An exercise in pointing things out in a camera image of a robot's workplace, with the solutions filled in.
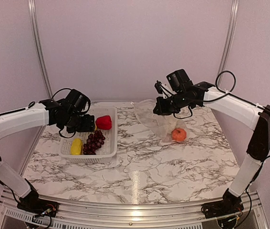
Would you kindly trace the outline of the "clear zip top bag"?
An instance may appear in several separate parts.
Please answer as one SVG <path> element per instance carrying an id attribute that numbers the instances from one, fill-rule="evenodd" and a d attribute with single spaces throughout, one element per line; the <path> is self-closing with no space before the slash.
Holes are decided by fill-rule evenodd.
<path id="1" fill-rule="evenodd" d="M 131 102 L 131 105 L 134 108 L 135 116 L 138 121 L 151 130 L 156 137 L 160 138 L 164 143 L 176 142 L 176 143 L 185 143 L 189 137 L 189 130 L 183 120 L 176 119 L 172 115 L 170 116 L 161 116 L 153 113 L 153 109 L 156 106 L 155 100 L 143 100 L 140 102 Z M 174 141 L 171 137 L 171 134 L 166 134 L 164 132 L 164 124 L 166 120 L 177 120 L 176 128 L 183 128 L 187 132 L 187 138 L 183 142 Z"/>

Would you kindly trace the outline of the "white toy cauliflower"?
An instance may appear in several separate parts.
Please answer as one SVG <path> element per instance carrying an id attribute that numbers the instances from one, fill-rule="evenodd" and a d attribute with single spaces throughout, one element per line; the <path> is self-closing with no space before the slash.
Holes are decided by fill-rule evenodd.
<path id="1" fill-rule="evenodd" d="M 164 124 L 164 132 L 166 134 L 171 134 L 171 132 L 176 129 L 177 126 L 177 120 L 166 120 L 166 123 Z"/>

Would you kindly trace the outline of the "orange toy pumpkin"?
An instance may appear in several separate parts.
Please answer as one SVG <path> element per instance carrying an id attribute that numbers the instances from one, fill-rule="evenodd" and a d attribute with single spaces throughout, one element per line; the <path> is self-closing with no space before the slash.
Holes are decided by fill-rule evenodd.
<path id="1" fill-rule="evenodd" d="M 171 137 L 174 141 L 183 142 L 187 138 L 187 132 L 183 128 L 176 128 L 171 132 Z"/>

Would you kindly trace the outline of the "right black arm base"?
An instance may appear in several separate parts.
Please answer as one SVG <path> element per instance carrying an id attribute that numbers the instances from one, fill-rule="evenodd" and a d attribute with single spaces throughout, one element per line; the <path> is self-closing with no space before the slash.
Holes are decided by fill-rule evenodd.
<path id="1" fill-rule="evenodd" d="M 222 200 L 204 203 L 201 212 L 205 218 L 221 217 L 244 210 L 240 196 L 233 195 L 227 189 L 222 196 Z"/>

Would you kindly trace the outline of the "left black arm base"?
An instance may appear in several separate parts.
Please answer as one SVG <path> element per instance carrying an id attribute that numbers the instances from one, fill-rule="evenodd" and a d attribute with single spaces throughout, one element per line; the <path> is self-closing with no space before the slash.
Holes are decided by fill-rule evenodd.
<path id="1" fill-rule="evenodd" d="M 38 217 L 47 215 L 54 218 L 59 204 L 55 201 L 41 199 L 37 190 L 31 184 L 29 186 L 31 188 L 30 193 L 23 198 L 19 197 L 17 208 L 34 213 Z"/>

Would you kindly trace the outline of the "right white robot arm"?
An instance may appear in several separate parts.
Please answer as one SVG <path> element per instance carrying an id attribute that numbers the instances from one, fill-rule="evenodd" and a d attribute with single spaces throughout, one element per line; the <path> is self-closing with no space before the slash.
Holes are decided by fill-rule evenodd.
<path id="1" fill-rule="evenodd" d="M 218 209 L 224 214 L 230 213 L 237 206 L 237 199 L 258 176 L 270 152 L 270 106 L 247 102 L 207 82 L 183 83 L 170 92 L 157 81 L 155 88 L 160 96 L 156 98 L 154 114 L 176 115 L 184 107 L 204 106 L 239 121 L 252 131 L 241 167 L 219 202 Z"/>

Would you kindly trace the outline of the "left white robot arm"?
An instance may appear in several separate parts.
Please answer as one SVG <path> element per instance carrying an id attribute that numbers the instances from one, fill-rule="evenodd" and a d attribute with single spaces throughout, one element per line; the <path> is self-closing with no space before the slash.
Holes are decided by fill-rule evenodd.
<path id="1" fill-rule="evenodd" d="M 30 103 L 29 106 L 0 114 L 0 140 L 27 129 L 57 125 L 77 129 L 84 123 L 82 115 L 86 114 L 91 101 L 84 95 L 70 99 L 66 97 L 59 101 L 53 99 Z M 0 183 L 10 188 L 20 198 L 24 198 L 24 205 L 32 212 L 39 212 L 43 205 L 34 187 L 21 177 L 0 156 Z"/>

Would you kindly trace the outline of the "red toy bell pepper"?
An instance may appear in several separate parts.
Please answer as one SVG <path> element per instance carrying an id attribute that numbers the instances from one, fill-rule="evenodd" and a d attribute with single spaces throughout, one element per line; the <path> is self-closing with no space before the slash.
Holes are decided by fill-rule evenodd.
<path id="1" fill-rule="evenodd" d="M 97 128 L 110 130 L 112 128 L 112 119 L 109 115 L 98 117 L 95 121 Z"/>

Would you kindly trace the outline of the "purple toy grape bunch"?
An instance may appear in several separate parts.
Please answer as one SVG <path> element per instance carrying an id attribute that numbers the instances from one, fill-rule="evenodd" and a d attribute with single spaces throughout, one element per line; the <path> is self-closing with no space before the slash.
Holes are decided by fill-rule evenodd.
<path id="1" fill-rule="evenodd" d="M 96 152 L 105 144 L 105 136 L 101 130 L 96 130 L 89 134 L 86 142 L 83 144 L 84 155 L 96 155 Z"/>

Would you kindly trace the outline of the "white plastic basket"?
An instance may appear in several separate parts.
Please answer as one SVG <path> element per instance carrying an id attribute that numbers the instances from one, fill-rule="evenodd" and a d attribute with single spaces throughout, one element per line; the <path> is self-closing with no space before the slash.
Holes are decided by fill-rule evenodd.
<path id="1" fill-rule="evenodd" d="M 117 152 L 117 109 L 96 106 L 84 116 L 80 132 L 63 131 L 59 155 L 72 163 L 109 163 Z"/>

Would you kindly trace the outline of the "front aluminium frame rail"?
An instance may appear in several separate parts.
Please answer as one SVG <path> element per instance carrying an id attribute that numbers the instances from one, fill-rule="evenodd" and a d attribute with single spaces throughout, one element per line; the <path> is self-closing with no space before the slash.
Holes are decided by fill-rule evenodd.
<path id="1" fill-rule="evenodd" d="M 242 196 L 241 213 L 207 219 L 201 211 L 204 200 L 169 204 L 94 203 L 43 196 L 58 203 L 51 220 L 33 218 L 32 213 L 17 209 L 10 191 L 0 197 L 0 229 L 26 228 L 27 224 L 53 229 L 219 229 L 229 218 L 240 229 L 268 229 L 269 225 L 257 192 Z"/>

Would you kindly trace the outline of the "right aluminium frame post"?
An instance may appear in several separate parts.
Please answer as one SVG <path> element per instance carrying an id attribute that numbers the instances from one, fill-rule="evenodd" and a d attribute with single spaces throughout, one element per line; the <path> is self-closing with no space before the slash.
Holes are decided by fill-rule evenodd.
<path id="1" fill-rule="evenodd" d="M 238 11 L 239 11 L 239 0 L 233 0 L 230 10 L 230 17 L 228 21 L 228 29 L 227 29 L 227 35 L 225 38 L 224 43 L 224 49 L 220 60 L 220 65 L 218 68 L 218 73 L 221 73 L 223 70 L 225 70 L 230 50 L 232 48 L 233 39 L 236 31 L 237 26 L 237 17 L 238 17 Z"/>

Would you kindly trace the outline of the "aluminium frame post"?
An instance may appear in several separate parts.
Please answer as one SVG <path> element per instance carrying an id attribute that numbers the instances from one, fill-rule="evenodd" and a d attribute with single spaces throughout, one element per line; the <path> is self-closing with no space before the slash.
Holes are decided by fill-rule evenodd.
<path id="1" fill-rule="evenodd" d="M 34 39 L 35 49 L 37 52 L 38 63 L 39 63 L 40 70 L 42 73 L 43 83 L 44 83 L 45 90 L 48 97 L 52 98 L 53 92 L 52 92 L 52 87 L 51 87 L 50 79 L 48 76 L 48 71 L 47 71 L 47 67 L 46 67 L 46 63 L 45 63 L 45 59 L 43 55 L 43 50 L 42 50 L 42 42 L 40 38 L 37 11 L 36 11 L 36 2 L 34 0 L 28 0 L 28 8 L 29 8 L 29 15 L 30 15 L 31 26 L 32 26 L 33 39 Z"/>
<path id="2" fill-rule="evenodd" d="M 218 68 L 218 73 L 221 73 L 223 70 L 225 70 L 230 50 L 232 48 L 233 39 L 236 31 L 237 26 L 237 17 L 238 17 L 238 11 L 239 11 L 239 0 L 233 0 L 230 10 L 230 17 L 228 21 L 228 29 L 227 29 L 227 35 L 225 38 L 224 43 L 224 49 L 220 60 L 220 65 Z"/>

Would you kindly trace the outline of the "left aluminium frame post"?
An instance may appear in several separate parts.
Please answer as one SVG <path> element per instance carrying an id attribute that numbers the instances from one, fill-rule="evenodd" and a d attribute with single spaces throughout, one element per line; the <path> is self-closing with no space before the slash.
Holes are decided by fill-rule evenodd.
<path id="1" fill-rule="evenodd" d="M 46 67 L 46 63 L 45 63 L 45 59 L 43 55 L 43 50 L 42 50 L 42 42 L 40 38 L 37 11 L 36 11 L 36 2 L 34 0 L 28 0 L 28 8 L 29 8 L 29 15 L 30 15 L 31 26 L 32 26 L 33 39 L 34 39 L 35 49 L 37 52 L 38 63 L 39 63 L 40 70 L 42 73 L 43 83 L 44 83 L 45 90 L 48 97 L 52 98 L 53 92 L 52 92 L 52 87 L 51 87 L 50 79 L 48 76 L 48 71 L 47 71 L 47 67 Z"/>

